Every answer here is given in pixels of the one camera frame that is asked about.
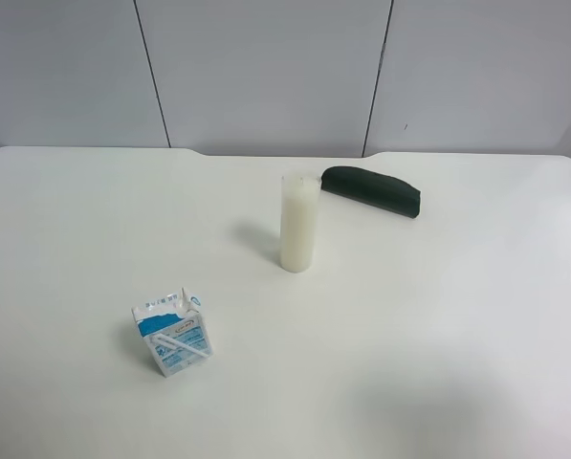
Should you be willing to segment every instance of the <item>white wall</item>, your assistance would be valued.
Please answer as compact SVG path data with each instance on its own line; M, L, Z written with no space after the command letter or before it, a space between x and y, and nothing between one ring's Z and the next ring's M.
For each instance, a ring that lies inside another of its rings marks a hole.
M0 146L167 146L131 0L0 0Z
M396 0L366 154L571 156L571 0Z
M385 0L140 0L173 146L361 156Z

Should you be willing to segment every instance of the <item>glass of milk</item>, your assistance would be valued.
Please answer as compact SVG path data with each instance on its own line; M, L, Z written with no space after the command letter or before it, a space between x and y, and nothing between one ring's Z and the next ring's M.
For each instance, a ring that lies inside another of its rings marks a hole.
M291 273L313 262L321 178L292 173L283 177L281 202L281 267Z

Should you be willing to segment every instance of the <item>table surface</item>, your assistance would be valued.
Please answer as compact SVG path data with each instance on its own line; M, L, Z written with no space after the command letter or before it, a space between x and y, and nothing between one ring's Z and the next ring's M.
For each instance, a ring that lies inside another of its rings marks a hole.
M353 164L276 263L280 177ZM185 285L215 355L165 379L130 308ZM571 160L0 149L0 458L571 458Z

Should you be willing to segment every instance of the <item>small carton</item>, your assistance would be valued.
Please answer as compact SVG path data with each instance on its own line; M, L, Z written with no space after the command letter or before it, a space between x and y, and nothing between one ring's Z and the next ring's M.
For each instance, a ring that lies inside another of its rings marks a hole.
M164 376L212 355L200 300L185 289L134 307L132 315Z

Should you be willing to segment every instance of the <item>dark green object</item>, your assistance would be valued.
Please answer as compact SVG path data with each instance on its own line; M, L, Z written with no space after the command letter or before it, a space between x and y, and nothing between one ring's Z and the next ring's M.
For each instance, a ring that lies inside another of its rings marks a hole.
M406 182L347 165L323 172L321 189L360 203L415 218L421 207L421 191Z

